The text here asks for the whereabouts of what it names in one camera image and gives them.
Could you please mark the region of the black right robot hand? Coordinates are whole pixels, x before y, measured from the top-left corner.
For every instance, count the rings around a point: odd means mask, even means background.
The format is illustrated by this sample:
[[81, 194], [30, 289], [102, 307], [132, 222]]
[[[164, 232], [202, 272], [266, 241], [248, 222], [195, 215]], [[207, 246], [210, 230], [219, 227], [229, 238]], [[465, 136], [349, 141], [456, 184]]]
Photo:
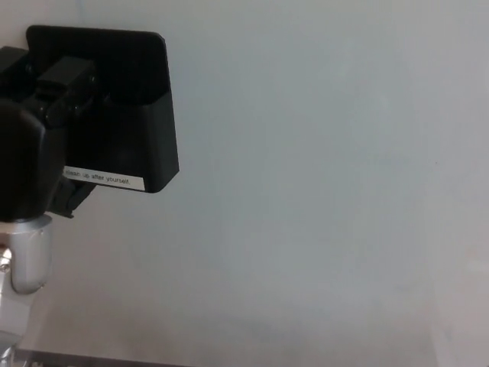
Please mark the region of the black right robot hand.
[[1, 48], [1, 220], [49, 210], [102, 100], [96, 64], [62, 56], [37, 73], [28, 50]]

